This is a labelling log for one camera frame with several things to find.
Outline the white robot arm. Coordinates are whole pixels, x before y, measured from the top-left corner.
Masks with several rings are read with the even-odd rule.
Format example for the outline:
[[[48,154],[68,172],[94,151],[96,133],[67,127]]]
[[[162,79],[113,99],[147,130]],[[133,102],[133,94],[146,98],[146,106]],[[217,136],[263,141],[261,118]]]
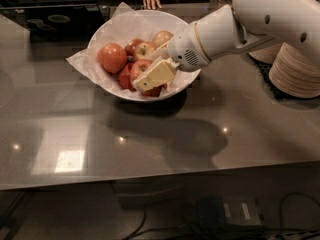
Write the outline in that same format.
[[[320,64],[320,3],[316,0],[232,0],[182,28],[157,49],[136,80],[146,92],[171,81],[177,71],[194,72],[228,54],[284,41]]]

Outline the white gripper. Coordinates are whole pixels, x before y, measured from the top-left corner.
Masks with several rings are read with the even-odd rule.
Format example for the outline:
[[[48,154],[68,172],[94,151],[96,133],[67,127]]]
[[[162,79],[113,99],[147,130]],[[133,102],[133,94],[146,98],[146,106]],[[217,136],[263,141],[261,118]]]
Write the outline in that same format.
[[[147,92],[173,80],[177,68],[184,72],[194,72],[210,63],[202,48],[196,22],[177,32],[169,42],[163,43],[147,58],[155,61],[132,82],[133,87],[140,92]]]

